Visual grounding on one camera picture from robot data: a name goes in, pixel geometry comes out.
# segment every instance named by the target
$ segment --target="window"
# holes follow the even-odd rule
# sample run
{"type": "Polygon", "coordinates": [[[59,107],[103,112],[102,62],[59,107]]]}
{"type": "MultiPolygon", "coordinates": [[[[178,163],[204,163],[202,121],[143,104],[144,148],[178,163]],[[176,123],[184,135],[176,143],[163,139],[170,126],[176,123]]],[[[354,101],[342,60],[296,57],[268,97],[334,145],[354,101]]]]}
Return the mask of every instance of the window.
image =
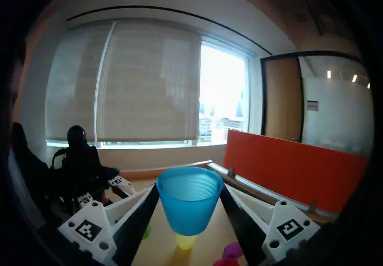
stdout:
{"type": "Polygon", "coordinates": [[[75,124],[110,149],[225,144],[228,130],[247,131],[248,58],[207,41],[138,21],[69,30],[49,75],[47,145],[66,143],[75,124]]]}
{"type": "Polygon", "coordinates": [[[202,43],[199,143],[225,144],[228,130],[245,130],[246,73],[245,58],[202,43]]]}

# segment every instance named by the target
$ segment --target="sign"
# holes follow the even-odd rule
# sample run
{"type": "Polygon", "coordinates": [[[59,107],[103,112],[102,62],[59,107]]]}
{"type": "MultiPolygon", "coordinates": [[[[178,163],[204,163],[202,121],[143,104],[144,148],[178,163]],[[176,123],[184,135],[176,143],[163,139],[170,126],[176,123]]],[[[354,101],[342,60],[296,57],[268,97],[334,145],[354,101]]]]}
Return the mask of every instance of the sign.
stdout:
{"type": "Polygon", "coordinates": [[[307,110],[308,111],[318,111],[318,101],[317,100],[308,100],[307,101],[307,110]]]}
{"type": "Polygon", "coordinates": [[[303,231],[303,227],[295,219],[279,225],[277,229],[287,241],[303,231]]]}
{"type": "Polygon", "coordinates": [[[97,226],[96,224],[93,224],[92,222],[88,220],[84,220],[79,227],[75,229],[75,231],[80,234],[82,237],[84,237],[86,240],[89,240],[92,242],[94,238],[100,233],[102,230],[101,227],[97,226]]]}

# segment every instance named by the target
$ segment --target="black ceiling trim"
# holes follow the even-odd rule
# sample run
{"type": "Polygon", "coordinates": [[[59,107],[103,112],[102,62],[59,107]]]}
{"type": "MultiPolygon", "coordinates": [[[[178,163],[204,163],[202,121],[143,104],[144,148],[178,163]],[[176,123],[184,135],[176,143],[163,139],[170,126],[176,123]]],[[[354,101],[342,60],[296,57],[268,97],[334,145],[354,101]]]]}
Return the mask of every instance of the black ceiling trim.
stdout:
{"type": "Polygon", "coordinates": [[[88,15],[88,14],[92,14],[92,13],[97,13],[97,12],[101,12],[101,11],[107,11],[107,10],[116,10],[116,9],[154,9],[154,10],[162,10],[162,11],[169,11],[169,12],[174,12],[174,13],[179,13],[179,14],[184,14],[184,15],[188,15],[188,16],[192,16],[192,17],[195,17],[195,18],[198,18],[198,19],[201,19],[201,20],[205,20],[205,21],[208,21],[210,23],[213,23],[213,24],[216,24],[218,26],[221,26],[227,30],[230,30],[234,33],[236,33],[237,35],[240,35],[241,37],[249,40],[250,42],[252,42],[253,44],[257,45],[259,48],[261,48],[262,50],[264,50],[266,53],[268,53],[269,55],[272,55],[272,53],[270,53],[268,50],[266,50],[264,47],[262,47],[260,44],[258,44],[257,42],[253,41],[252,39],[250,39],[249,37],[243,35],[242,33],[230,28],[230,27],[227,27],[221,23],[218,23],[214,20],[211,20],[211,19],[208,19],[208,18],[205,18],[203,16],[200,16],[200,15],[196,15],[196,14],[193,14],[193,13],[189,13],[189,12],[186,12],[186,11],[181,11],[181,10],[177,10],[177,9],[172,9],[172,8],[165,8],[165,7],[158,7],[158,6],[146,6],[146,5],[124,5],[124,6],[113,6],[113,7],[105,7],[105,8],[100,8],[100,9],[94,9],[94,10],[91,10],[91,11],[87,11],[87,12],[83,12],[81,14],[78,14],[76,16],[73,16],[73,17],[70,17],[67,19],[67,21],[71,21],[73,19],[76,19],[78,17],[81,17],[81,16],[85,16],[85,15],[88,15]]]}

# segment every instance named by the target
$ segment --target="blue cup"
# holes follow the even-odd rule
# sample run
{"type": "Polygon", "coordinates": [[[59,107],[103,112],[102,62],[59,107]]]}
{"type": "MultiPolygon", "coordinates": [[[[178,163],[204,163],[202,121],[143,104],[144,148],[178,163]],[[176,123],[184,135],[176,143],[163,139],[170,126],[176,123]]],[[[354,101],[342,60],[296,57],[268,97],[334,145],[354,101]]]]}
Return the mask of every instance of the blue cup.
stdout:
{"type": "Polygon", "coordinates": [[[161,173],[156,186],[170,227],[192,236],[206,229],[224,182],[205,168],[178,167],[161,173]]]}

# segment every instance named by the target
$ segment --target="door frame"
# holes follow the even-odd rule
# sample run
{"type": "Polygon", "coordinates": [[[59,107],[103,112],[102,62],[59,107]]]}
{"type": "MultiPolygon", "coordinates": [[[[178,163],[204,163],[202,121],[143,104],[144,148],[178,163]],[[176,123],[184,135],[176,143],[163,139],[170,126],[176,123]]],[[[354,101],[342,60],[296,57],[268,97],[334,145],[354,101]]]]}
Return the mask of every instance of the door frame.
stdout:
{"type": "Polygon", "coordinates": [[[267,61],[271,60],[277,60],[282,58],[292,58],[295,57],[298,63],[298,70],[299,70],[299,80],[301,85],[301,95],[302,95],[302,117],[301,117],[301,130],[299,134],[299,141],[302,142],[302,133],[303,133],[303,124],[304,124],[304,92],[303,92],[303,80],[302,80],[302,71],[301,71],[301,65],[299,63],[299,57],[302,56],[335,56],[335,57],[341,57],[345,59],[349,59],[352,61],[355,61],[359,64],[361,64],[364,67],[362,59],[360,59],[357,56],[349,55],[342,52],[336,52],[336,51],[302,51],[302,52],[293,52],[293,53],[286,53],[286,54],[280,54],[280,55],[271,55],[269,57],[261,58],[260,59],[260,67],[261,67],[261,77],[262,77],[262,123],[261,123],[261,129],[260,134],[265,135],[265,128],[266,128],[266,111],[267,111],[267,82],[266,82],[266,74],[265,74],[265,63],[267,61]]]}

